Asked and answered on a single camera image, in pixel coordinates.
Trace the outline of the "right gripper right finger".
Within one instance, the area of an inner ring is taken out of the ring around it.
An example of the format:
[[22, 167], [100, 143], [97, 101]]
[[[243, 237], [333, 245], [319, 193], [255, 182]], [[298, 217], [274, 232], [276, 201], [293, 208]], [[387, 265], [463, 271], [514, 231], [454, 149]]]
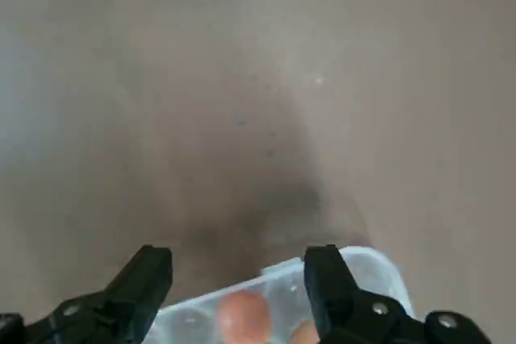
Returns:
[[360, 288], [334, 245], [309, 247], [304, 284], [321, 343], [490, 343], [469, 317], [447, 310], [424, 321], [397, 300]]

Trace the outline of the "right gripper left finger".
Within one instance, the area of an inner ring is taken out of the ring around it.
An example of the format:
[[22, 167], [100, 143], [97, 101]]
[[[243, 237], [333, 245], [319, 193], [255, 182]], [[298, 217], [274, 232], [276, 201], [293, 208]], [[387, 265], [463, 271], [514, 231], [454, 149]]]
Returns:
[[2, 343], [141, 343], [173, 284], [173, 254], [142, 246], [101, 291], [59, 304], [27, 324], [1, 314]]

